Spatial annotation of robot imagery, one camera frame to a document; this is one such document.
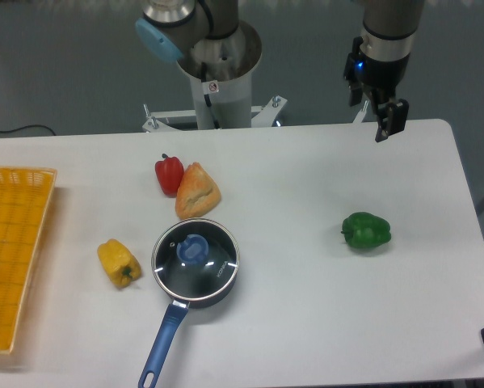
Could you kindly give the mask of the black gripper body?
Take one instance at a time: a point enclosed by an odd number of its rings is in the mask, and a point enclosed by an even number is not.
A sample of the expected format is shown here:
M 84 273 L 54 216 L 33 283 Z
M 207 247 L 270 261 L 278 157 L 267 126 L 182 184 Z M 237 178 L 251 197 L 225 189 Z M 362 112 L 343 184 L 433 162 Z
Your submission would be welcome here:
M 361 48 L 362 36 L 352 42 L 347 55 L 343 78 L 348 89 L 361 89 L 376 105 L 388 103 L 396 97 L 396 86 L 406 71 L 410 55 L 397 61 L 378 61 L 367 56 Z

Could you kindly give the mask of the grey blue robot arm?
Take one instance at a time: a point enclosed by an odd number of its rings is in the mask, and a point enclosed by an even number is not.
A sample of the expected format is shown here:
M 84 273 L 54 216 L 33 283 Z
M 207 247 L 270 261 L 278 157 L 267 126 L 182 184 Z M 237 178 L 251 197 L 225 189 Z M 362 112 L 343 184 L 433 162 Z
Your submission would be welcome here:
M 352 41 L 343 78 L 349 104 L 363 98 L 377 120 L 377 142 L 406 126 L 409 104 L 396 96 L 423 12 L 422 1 L 362 1 L 361 33 Z M 236 1 L 145 1 L 135 29 L 160 60 L 187 76 L 199 129 L 272 126 L 285 106 L 273 97 L 252 111 L 252 74 L 263 46 L 258 32 L 240 20 Z

